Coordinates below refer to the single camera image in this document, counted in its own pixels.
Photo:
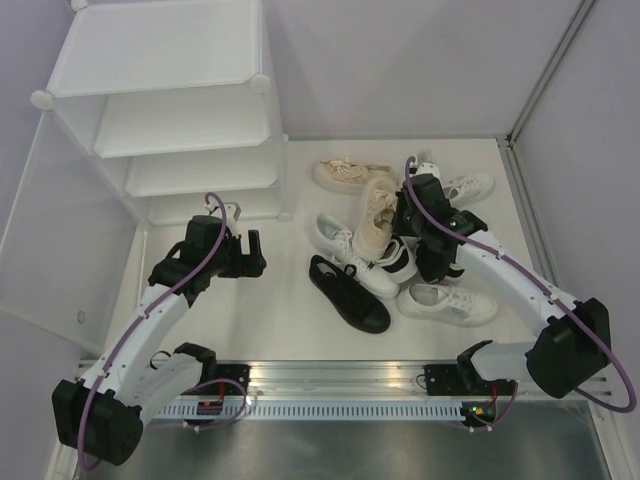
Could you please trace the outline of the white plastic shoe cabinet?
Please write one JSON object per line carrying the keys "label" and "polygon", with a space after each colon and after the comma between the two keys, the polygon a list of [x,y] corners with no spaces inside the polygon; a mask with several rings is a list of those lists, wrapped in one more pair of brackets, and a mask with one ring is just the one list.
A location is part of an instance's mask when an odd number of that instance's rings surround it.
{"label": "white plastic shoe cabinet", "polygon": [[286,220],[286,134],[258,1],[77,1],[32,104],[126,208],[178,225],[209,192]]}

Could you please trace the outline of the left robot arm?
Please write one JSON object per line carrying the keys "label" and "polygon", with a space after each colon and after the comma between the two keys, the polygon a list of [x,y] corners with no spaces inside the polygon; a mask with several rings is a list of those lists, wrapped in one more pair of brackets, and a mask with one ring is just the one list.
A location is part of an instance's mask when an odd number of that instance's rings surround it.
{"label": "left robot arm", "polygon": [[267,267],[260,234],[242,236],[233,218],[196,215],[185,237],[155,265],[133,317],[114,343],[76,381],[52,393],[58,439],[99,461],[121,465],[145,427],[182,393],[214,378],[213,350],[186,342],[166,363],[150,360],[213,278],[258,278]]}

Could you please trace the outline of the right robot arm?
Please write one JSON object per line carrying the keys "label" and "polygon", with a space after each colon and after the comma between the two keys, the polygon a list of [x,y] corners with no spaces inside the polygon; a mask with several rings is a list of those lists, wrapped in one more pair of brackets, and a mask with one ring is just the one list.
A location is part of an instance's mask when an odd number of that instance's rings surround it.
{"label": "right robot arm", "polygon": [[483,220],[450,204],[437,176],[411,170],[398,197],[394,229],[416,239],[421,278],[439,286],[458,271],[477,275],[534,337],[484,340],[460,353],[457,374],[467,390],[528,380],[561,399],[612,364],[609,312],[599,300],[580,301],[523,266]]}

